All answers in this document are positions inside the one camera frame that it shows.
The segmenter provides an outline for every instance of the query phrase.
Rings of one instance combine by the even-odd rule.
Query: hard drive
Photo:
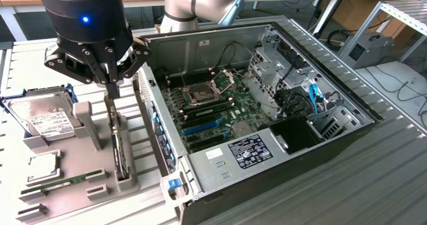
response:
[[[73,114],[77,101],[69,85],[10,93],[2,97],[2,106],[21,123],[29,137],[42,136],[54,141],[73,137],[75,128],[83,126]]]

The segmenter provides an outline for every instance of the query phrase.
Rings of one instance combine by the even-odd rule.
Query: grey parts holder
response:
[[[61,151],[58,163],[62,171],[62,178],[30,187],[26,187],[26,184],[22,186],[19,199],[23,201],[23,205],[22,209],[17,211],[17,219],[29,225],[139,190],[127,118],[121,116],[121,133],[130,177],[119,181],[115,172],[114,142],[109,119],[93,120],[90,102],[77,103],[74,109],[74,114],[85,124],[82,128],[75,129],[77,136],[49,143],[42,137],[25,139],[35,156]],[[81,182],[67,183],[57,189],[45,190],[42,188],[23,193],[37,186],[79,177],[94,171],[98,171],[98,173],[85,177]]]

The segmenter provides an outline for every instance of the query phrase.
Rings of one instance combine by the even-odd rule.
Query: motherboard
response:
[[[254,133],[270,122],[234,69],[223,69],[213,79],[162,89],[174,123],[190,153]]]

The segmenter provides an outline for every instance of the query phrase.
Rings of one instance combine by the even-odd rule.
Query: slatted metal surface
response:
[[[242,19],[237,24],[261,22],[286,23],[285,16],[267,18]],[[217,27],[214,23],[203,24],[203,28]],[[153,34],[155,29],[138,30],[135,35]],[[65,83],[74,85],[75,93],[81,102],[93,103],[94,120],[107,117],[105,105],[105,89],[95,84],[85,85],[67,76],[43,66],[45,50],[54,45],[57,39],[17,42],[14,49],[5,53],[5,76],[2,92],[11,89],[43,88],[58,86]],[[161,171],[154,155],[143,117],[138,107],[137,97],[130,80],[121,86],[122,98],[115,101],[119,112],[129,119],[130,138],[133,143],[135,166],[141,190],[114,201],[105,202],[63,216],[50,219],[39,224],[145,224],[145,225],[175,225],[178,216],[175,210],[166,206],[161,191]],[[13,180],[22,173],[17,167],[22,159],[27,159],[30,151],[22,142],[23,129],[13,117],[0,112],[0,224],[19,224],[15,220],[18,207],[23,205],[17,199],[18,187]]]
[[[381,10],[427,36],[427,2],[425,0],[384,1]]]
[[[426,135],[299,25],[283,27],[385,122],[329,163],[203,224],[426,224]]]

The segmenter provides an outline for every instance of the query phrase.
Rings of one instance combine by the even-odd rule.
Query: black cylindrical robot wrist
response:
[[[114,39],[129,30],[123,0],[42,0],[58,34],[77,43]]]

